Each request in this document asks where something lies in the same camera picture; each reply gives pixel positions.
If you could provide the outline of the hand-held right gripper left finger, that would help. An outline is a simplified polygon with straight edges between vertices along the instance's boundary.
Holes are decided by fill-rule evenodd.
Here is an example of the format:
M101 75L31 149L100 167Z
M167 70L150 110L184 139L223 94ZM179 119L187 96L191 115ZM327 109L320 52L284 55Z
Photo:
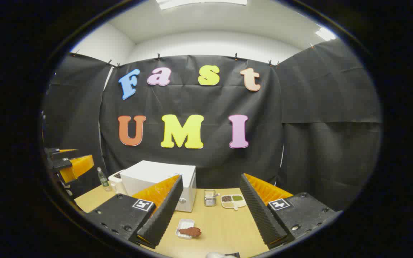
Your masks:
M182 176L174 175L132 196L116 194L85 217L119 239L155 248L167 230L183 189Z

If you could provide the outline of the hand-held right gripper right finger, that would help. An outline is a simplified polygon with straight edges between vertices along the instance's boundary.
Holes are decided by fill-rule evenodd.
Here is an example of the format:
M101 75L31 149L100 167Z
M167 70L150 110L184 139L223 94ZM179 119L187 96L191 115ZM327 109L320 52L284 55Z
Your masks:
M342 214L306 192L291 194L246 173L239 188L269 249L311 234Z

